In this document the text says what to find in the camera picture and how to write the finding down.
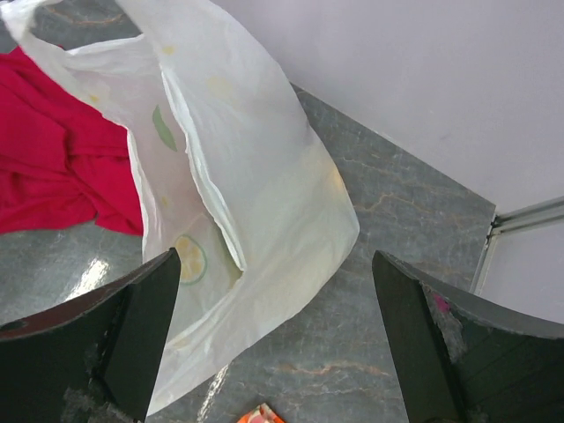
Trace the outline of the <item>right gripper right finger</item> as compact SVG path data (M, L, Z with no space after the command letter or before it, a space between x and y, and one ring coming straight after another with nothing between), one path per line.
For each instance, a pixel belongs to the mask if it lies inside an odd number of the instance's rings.
M411 422L561 422L563 326L377 251L377 300Z

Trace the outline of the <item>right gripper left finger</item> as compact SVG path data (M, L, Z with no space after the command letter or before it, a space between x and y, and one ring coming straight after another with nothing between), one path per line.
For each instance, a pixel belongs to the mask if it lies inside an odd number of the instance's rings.
M175 249L1 327L3 422L143 422L177 298Z

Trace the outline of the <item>white plastic bag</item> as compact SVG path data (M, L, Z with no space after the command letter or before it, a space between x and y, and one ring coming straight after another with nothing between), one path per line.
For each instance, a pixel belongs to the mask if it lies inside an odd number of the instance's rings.
M299 313L359 222L278 63L209 1L123 1L134 38L63 50L38 1L1 6L11 37L67 93L127 131L143 258L176 248L180 285L149 413Z

